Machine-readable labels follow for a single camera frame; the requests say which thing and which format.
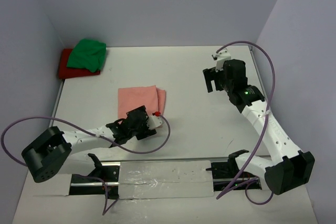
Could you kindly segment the salmon pink t-shirt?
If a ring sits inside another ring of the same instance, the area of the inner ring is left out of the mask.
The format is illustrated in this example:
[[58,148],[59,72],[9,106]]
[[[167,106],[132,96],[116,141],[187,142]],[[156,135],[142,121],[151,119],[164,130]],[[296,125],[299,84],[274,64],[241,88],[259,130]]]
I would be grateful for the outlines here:
[[166,91],[156,86],[118,89],[118,119],[125,119],[127,112],[145,106],[148,115],[164,113]]

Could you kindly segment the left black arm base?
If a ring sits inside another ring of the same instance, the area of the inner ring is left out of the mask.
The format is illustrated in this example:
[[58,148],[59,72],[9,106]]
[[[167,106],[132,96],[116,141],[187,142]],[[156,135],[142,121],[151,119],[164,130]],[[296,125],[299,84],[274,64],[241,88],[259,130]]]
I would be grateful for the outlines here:
[[89,153],[88,156],[94,164],[94,169],[86,176],[72,174],[69,195],[104,195],[106,186],[108,199],[117,199],[120,163],[105,165],[95,154]]

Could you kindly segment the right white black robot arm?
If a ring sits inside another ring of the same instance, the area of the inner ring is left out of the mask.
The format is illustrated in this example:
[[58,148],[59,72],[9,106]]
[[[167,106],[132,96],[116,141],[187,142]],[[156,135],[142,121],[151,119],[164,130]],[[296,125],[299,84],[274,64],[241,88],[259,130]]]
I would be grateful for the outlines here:
[[213,167],[225,175],[256,175],[275,195],[281,195],[309,181],[315,158],[303,152],[285,133],[267,108],[267,101],[256,87],[248,84],[246,64],[230,57],[215,57],[216,66],[204,69],[208,92],[225,91],[229,101],[253,126],[266,146],[270,159],[251,155],[247,150],[229,155],[226,165]]

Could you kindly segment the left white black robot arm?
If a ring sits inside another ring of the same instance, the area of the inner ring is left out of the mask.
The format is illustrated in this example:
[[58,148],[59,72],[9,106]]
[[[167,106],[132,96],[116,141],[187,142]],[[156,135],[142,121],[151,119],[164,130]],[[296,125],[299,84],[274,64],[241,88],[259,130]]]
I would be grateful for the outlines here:
[[52,126],[22,151],[22,157],[34,182],[42,183],[54,177],[71,154],[110,148],[110,141],[123,145],[133,137],[142,140],[156,134],[162,124],[160,116],[148,115],[141,106],[128,112],[125,119],[92,130],[61,131]]

